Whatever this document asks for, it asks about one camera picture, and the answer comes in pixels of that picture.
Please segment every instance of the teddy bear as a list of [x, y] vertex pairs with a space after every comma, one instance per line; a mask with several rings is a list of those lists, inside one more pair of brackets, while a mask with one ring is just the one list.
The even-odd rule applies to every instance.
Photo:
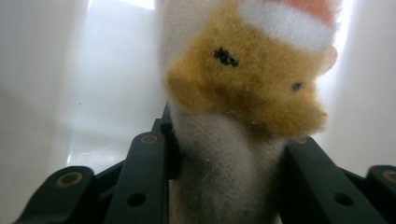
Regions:
[[335, 9], [333, 0], [214, 1], [169, 56], [163, 85], [183, 156], [171, 224], [275, 222], [284, 146], [324, 126], [315, 79], [333, 54]]

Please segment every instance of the stuffed toy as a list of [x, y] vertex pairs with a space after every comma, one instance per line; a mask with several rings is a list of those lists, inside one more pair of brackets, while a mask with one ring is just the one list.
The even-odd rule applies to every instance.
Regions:
[[273, 223], [283, 147], [323, 128], [315, 78], [333, 51], [335, 3], [210, 6], [163, 78], [183, 155], [170, 223]]

